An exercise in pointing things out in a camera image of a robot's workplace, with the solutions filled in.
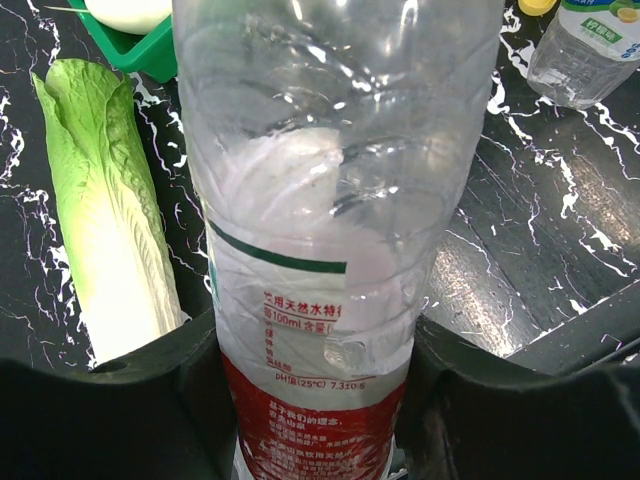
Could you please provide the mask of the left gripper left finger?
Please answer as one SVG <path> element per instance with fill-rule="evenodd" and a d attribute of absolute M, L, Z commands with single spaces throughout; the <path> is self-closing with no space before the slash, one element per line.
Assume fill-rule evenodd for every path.
<path fill-rule="evenodd" d="M 4 479 L 229 479 L 236 433 L 212 311 L 90 372 L 1 362 Z"/>

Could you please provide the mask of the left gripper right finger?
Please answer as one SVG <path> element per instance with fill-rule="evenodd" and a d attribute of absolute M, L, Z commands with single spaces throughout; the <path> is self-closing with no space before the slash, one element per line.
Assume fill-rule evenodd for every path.
<path fill-rule="evenodd" d="M 502 359 L 421 318 L 396 438 L 412 479 L 635 479 L 639 287 Z"/>

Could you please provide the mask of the clear cola bottle red label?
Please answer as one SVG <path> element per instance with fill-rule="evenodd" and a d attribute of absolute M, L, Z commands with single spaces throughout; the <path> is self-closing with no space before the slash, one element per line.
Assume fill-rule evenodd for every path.
<path fill-rule="evenodd" d="M 177 1 L 241 479 L 381 479 L 500 1 Z"/>

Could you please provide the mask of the clear water bottle white cap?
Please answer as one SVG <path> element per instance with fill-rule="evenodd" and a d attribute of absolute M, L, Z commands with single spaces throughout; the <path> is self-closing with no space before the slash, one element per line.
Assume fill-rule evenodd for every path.
<path fill-rule="evenodd" d="M 531 56 L 527 82 L 558 106 L 585 110 L 638 68 L 637 1 L 562 1 Z"/>

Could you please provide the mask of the yellow bottle cap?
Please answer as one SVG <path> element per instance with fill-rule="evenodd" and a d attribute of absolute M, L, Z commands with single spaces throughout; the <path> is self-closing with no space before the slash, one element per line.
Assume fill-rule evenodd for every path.
<path fill-rule="evenodd" d="M 551 11 L 557 0 L 518 0 L 517 4 L 522 13 L 528 16 L 542 16 Z"/>

